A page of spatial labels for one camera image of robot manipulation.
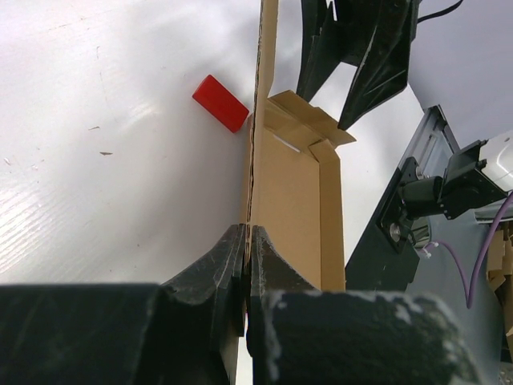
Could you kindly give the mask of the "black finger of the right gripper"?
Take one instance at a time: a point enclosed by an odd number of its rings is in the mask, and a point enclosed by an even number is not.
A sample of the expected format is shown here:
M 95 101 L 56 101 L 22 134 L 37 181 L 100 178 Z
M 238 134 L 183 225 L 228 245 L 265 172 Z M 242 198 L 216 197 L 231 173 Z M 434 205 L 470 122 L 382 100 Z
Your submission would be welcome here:
M 414 1 L 377 1 L 363 56 L 349 88 L 338 127 L 348 130 L 366 113 L 401 93 L 407 85 L 415 38 Z
M 379 1 L 301 1 L 297 95 L 309 102 L 340 63 L 360 64 L 380 5 Z

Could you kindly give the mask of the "cardboard box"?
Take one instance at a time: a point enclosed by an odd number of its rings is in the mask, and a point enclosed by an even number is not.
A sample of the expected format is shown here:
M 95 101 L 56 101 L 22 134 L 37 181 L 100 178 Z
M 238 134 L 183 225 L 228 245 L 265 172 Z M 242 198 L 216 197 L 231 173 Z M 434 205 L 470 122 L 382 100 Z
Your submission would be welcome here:
M 281 353 L 265 325 L 271 291 L 345 290 L 341 165 L 353 137 L 293 91 L 273 94 L 279 4 L 261 3 L 249 129 L 244 282 L 253 381 L 268 384 Z

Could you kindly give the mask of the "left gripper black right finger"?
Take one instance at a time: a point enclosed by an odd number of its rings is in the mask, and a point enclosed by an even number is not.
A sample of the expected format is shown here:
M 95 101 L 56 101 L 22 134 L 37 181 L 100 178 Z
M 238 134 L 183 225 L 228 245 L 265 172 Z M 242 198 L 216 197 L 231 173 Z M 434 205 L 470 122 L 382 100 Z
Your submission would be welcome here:
M 321 291 L 252 228 L 247 345 L 256 384 L 478 384 L 448 307 L 399 292 Z

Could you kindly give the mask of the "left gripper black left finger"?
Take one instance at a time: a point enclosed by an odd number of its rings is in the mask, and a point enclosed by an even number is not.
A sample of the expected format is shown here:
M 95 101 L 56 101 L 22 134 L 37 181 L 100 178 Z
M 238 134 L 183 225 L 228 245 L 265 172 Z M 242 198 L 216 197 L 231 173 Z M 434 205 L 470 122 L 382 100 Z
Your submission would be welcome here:
M 246 233 L 162 284 L 2 286 L 2 383 L 235 383 Z

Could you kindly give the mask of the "small red plastic block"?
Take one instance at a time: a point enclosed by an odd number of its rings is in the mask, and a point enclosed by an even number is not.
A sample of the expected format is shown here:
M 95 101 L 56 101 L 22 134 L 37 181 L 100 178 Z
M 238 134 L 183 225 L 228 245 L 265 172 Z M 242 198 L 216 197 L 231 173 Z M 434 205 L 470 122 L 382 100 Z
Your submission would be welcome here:
M 249 114 L 246 106 L 212 75 L 202 80 L 192 98 L 232 133 L 241 130 Z

